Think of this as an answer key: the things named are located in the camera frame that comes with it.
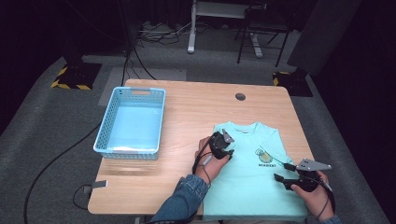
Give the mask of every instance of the t-shirt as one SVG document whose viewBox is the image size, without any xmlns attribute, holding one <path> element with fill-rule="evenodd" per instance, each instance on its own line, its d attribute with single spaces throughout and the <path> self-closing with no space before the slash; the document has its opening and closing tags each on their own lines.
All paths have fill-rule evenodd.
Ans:
<svg viewBox="0 0 396 224">
<path fill-rule="evenodd" d="M 234 140 L 226 150 L 233 158 L 222 168 L 204 199 L 203 220 L 257 218 L 303 221 L 304 201 L 275 181 L 274 174 L 298 179 L 283 163 L 292 163 L 283 148 L 278 129 L 260 122 L 241 126 L 232 122 L 215 125 Z"/>
</svg>

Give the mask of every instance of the denim jacket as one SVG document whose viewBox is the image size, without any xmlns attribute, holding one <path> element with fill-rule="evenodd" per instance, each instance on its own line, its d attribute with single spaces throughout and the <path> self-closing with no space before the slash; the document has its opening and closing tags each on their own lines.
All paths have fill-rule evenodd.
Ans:
<svg viewBox="0 0 396 224">
<path fill-rule="evenodd" d="M 207 184 L 198 175 L 187 175 L 185 178 L 181 177 L 173 195 L 163 203 L 150 223 L 188 223 L 195 216 L 207 191 Z M 319 224 L 341 223 L 338 216 L 334 216 L 324 222 L 319 222 Z"/>
</svg>

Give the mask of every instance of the printed graphic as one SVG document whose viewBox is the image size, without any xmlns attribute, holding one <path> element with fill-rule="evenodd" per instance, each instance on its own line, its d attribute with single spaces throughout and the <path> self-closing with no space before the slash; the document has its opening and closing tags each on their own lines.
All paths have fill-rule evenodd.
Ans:
<svg viewBox="0 0 396 224">
<path fill-rule="evenodd" d="M 264 164 L 259 164 L 259 166 L 265 166 L 265 167 L 275 167 L 274 164 L 270 164 L 273 161 L 273 157 L 268 154 L 266 151 L 258 148 L 256 150 L 256 155 L 259 156 L 259 160 L 264 163 Z"/>
</svg>

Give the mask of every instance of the chair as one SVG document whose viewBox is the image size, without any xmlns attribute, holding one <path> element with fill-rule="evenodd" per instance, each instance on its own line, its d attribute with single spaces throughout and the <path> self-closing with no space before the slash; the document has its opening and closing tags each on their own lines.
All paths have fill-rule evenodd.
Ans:
<svg viewBox="0 0 396 224">
<path fill-rule="evenodd" d="M 266 49 L 280 49 L 276 60 L 276 67 L 279 65 L 280 57 L 288 40 L 289 32 L 293 30 L 293 18 L 295 11 L 291 10 L 288 2 L 282 0 L 261 0 L 251 1 L 249 7 L 245 10 L 245 18 L 243 19 L 242 27 L 238 30 L 235 40 L 243 29 L 243 36 L 241 46 L 239 48 L 237 63 L 241 60 L 242 48 L 245 45 L 246 34 L 262 34 L 271 35 L 272 38 L 266 43 L 265 47 L 251 46 Z M 268 45 L 279 35 L 285 34 L 281 47 L 269 47 Z"/>
</svg>

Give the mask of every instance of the desk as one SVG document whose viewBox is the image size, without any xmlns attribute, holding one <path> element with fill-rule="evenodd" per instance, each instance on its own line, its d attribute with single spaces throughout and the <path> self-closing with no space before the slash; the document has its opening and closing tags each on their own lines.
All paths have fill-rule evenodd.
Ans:
<svg viewBox="0 0 396 224">
<path fill-rule="evenodd" d="M 166 90 L 163 129 L 157 161 L 102 159 L 88 205 L 94 214 L 155 214 L 191 173 L 198 141 L 213 132 L 215 124 L 232 121 L 248 125 L 260 121 L 279 129 L 284 148 L 294 163 L 313 160 L 300 121 L 286 89 L 270 86 L 129 79 L 125 86 Z M 235 95 L 242 92 L 246 100 Z"/>
<path fill-rule="evenodd" d="M 216 2 L 200 2 L 193 0 L 191 9 L 191 30 L 189 47 L 187 52 L 192 54 L 195 52 L 195 37 L 196 37 L 196 18 L 197 16 L 210 16 L 210 17 L 223 17 L 223 18 L 234 18 L 244 19 L 245 9 L 247 5 L 241 4 L 228 4 L 228 3 L 216 3 Z M 250 35 L 250 39 L 256 53 L 257 58 L 262 58 L 262 50 L 257 40 L 257 35 Z"/>
</svg>

